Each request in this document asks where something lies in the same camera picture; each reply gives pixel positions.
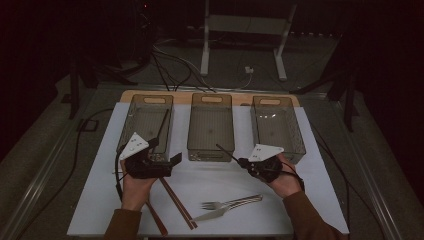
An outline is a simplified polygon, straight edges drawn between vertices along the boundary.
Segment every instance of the table surface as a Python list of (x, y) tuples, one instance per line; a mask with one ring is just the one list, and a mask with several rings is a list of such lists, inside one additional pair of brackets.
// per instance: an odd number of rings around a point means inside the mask
[[(116, 146), (125, 122), (129, 103), (117, 103), (92, 169), (81, 194), (68, 229), (68, 235), (81, 237), (102, 236), (113, 210), (120, 207), (115, 188), (114, 161)], [(303, 108), (295, 107), (296, 116), (306, 146), (306, 155), (296, 165), (305, 181), (306, 195), (323, 219), (344, 234), (349, 232), (340, 205), (331, 184), (318, 146)], [(261, 202), (251, 203), (227, 212), (223, 217), (198, 222), (190, 230), (177, 207), (160, 183), (151, 190), (151, 203), (164, 222), (169, 237), (219, 236), (278, 236), (293, 232), (281, 199), (259, 180), (252, 178), (234, 161), (230, 163), (193, 162), (187, 157), (187, 136), (190, 105), (175, 104), (171, 129), (170, 156), (182, 152), (183, 160), (168, 177), (171, 188), (192, 217), (206, 213), (200, 208), (204, 201), (228, 201), (262, 194)], [(248, 157), (253, 149), (250, 107), (233, 106), (234, 156)], [(139, 235), (160, 236), (147, 206)]]

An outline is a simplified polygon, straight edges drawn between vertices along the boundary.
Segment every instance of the sleeve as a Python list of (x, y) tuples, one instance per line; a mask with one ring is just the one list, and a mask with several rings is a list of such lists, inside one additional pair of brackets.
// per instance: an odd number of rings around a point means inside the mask
[(103, 237), (104, 240), (135, 240), (141, 212), (116, 209)]
[(298, 240), (348, 239), (347, 235), (343, 235), (337, 229), (324, 222), (305, 192), (301, 191), (292, 194), (284, 198), (283, 202)]

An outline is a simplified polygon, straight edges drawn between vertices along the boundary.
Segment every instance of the metal fork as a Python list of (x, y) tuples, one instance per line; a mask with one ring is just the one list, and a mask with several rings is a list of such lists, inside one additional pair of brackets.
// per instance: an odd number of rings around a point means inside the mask
[(239, 207), (241, 205), (244, 204), (248, 204), (248, 203), (252, 203), (252, 202), (258, 202), (261, 201), (262, 197), (260, 198), (252, 198), (250, 200), (243, 200), (240, 202), (235, 202), (229, 205), (225, 205), (222, 208), (218, 208), (214, 211), (208, 212), (206, 214), (203, 214), (201, 216), (195, 217), (191, 220), (191, 222), (198, 222), (198, 221), (205, 221), (205, 220), (210, 220), (210, 219), (214, 219), (214, 218), (218, 218), (218, 217), (222, 217), (226, 212), (230, 211), (233, 208)]
[(203, 202), (202, 203), (202, 208), (206, 209), (206, 210), (215, 210), (215, 209), (220, 209), (222, 207), (226, 207), (228, 205), (231, 205), (233, 203), (243, 203), (243, 202), (249, 202), (251, 200), (262, 200), (262, 195), (254, 195), (254, 196), (250, 196), (250, 197), (245, 197), (245, 198), (240, 198), (240, 199), (235, 199), (235, 200), (231, 200), (228, 202)]

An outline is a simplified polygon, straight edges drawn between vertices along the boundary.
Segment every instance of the wooden chopstick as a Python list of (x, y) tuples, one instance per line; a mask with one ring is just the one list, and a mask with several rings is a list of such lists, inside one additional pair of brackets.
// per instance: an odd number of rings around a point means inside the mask
[(147, 200), (146, 204), (147, 204), (147, 207), (150, 210), (150, 213), (152, 214), (153, 220), (155, 220), (155, 223), (158, 226), (160, 233), (162, 234), (162, 237), (167, 236), (168, 235), (168, 229), (166, 229), (165, 225), (163, 224), (163, 222), (160, 219), (159, 215), (156, 213), (156, 211), (153, 208), (152, 204), (150, 204), (150, 201), (149, 200)]
[(194, 228), (197, 228), (197, 224), (195, 222), (191, 222), (193, 218), (188, 213), (187, 209), (184, 207), (184, 205), (181, 203), (181, 201), (178, 199), (177, 195), (172, 190), (171, 186), (169, 186), (168, 182), (164, 178), (159, 178), (163, 186), (165, 187), (165, 190), (168, 192), (169, 196), (171, 197), (172, 201), (177, 206), (178, 210), (180, 211), (181, 215), (183, 216), (184, 220), (188, 224), (191, 230)]

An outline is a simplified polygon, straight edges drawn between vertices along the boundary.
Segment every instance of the clear plastic bin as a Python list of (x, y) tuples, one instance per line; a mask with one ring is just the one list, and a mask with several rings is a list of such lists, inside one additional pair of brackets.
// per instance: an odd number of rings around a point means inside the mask
[(171, 95), (134, 95), (119, 140), (118, 151), (136, 132), (146, 141), (155, 137), (159, 138), (159, 145), (152, 149), (151, 160), (169, 161), (172, 112), (173, 96)]
[(191, 161), (229, 162), (233, 154), (234, 127), (231, 95), (194, 93), (187, 149)]
[(251, 117), (255, 144), (284, 148), (284, 156), (293, 164), (306, 154), (290, 98), (254, 96)]

